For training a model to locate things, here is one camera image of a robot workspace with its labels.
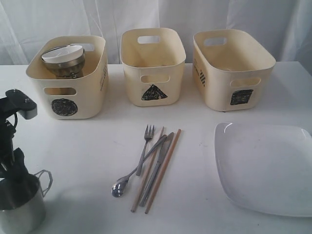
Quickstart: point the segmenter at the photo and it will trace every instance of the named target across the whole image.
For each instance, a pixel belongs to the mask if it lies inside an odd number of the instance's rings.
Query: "white curtain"
[[[28,64],[64,35],[103,36],[109,63],[120,63],[121,35],[147,27],[176,30],[187,62],[195,33],[240,29],[312,74],[312,0],[0,0],[0,64]]]

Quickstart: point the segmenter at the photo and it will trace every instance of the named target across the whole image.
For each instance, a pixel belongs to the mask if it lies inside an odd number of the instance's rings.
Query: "knife blade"
[[[153,170],[153,173],[147,183],[147,186],[143,192],[143,196],[142,196],[142,199],[140,200],[140,203],[139,203],[139,206],[140,207],[144,207],[146,202],[147,202],[147,199],[150,195],[150,192],[151,192],[151,189],[152,189],[152,186],[154,184],[154,181],[157,177],[157,174],[158,174],[158,171],[160,169],[160,166],[161,164],[163,163],[163,161],[165,160],[165,157],[167,155],[167,152],[170,148],[170,145],[171,145],[171,142],[174,138],[175,134],[174,133],[170,133],[166,140],[164,141],[164,143],[162,144],[161,146],[161,149],[160,149],[160,152],[159,152],[159,155],[158,155],[158,158],[157,158],[157,163],[154,167],[154,170]]]

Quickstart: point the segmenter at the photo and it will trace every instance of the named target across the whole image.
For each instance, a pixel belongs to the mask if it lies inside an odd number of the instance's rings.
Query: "fork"
[[[143,166],[143,162],[144,162],[144,156],[145,156],[147,143],[151,139],[153,139],[153,136],[154,136],[155,126],[153,125],[153,129],[151,129],[151,128],[152,128],[152,126],[150,126],[150,130],[148,130],[148,125],[146,126],[146,130],[145,130],[145,134],[144,134],[145,145],[144,145],[140,160],[138,162],[138,166],[137,166],[137,170],[136,170],[137,176],[140,176],[141,172],[142,172],[142,166]]]

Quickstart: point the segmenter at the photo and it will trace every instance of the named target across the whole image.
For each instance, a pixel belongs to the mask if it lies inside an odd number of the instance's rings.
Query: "white tabletop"
[[[233,205],[221,187],[214,154],[219,122],[296,125],[312,133],[312,77],[298,62],[278,62],[253,109],[216,112],[202,101],[187,64],[180,100],[169,106],[136,107],[129,102],[121,65],[109,65],[103,110],[86,120],[50,118],[25,74],[27,66],[0,66],[0,96],[25,92],[38,116],[19,118],[14,137],[31,173],[50,170],[43,234],[310,234],[312,220],[261,214]],[[131,213],[140,179],[115,198],[112,184],[129,173],[141,154],[146,124],[183,130],[149,214]]]

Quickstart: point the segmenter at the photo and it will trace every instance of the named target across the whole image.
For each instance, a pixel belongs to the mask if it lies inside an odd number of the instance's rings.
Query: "plastic bin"
[[[275,63],[246,32],[227,29],[194,35],[193,78],[206,105],[216,111],[254,107]]]
[[[44,108],[57,119],[83,119],[102,109],[108,85],[105,39],[98,36],[64,36],[48,41],[27,67],[26,73],[36,87]],[[41,61],[43,52],[57,46],[81,44],[85,49],[84,77],[56,79]],[[62,90],[71,89],[71,95]]]
[[[121,38],[121,61],[129,100],[136,106],[176,102],[185,59],[180,37],[172,29],[146,28],[125,32]]]

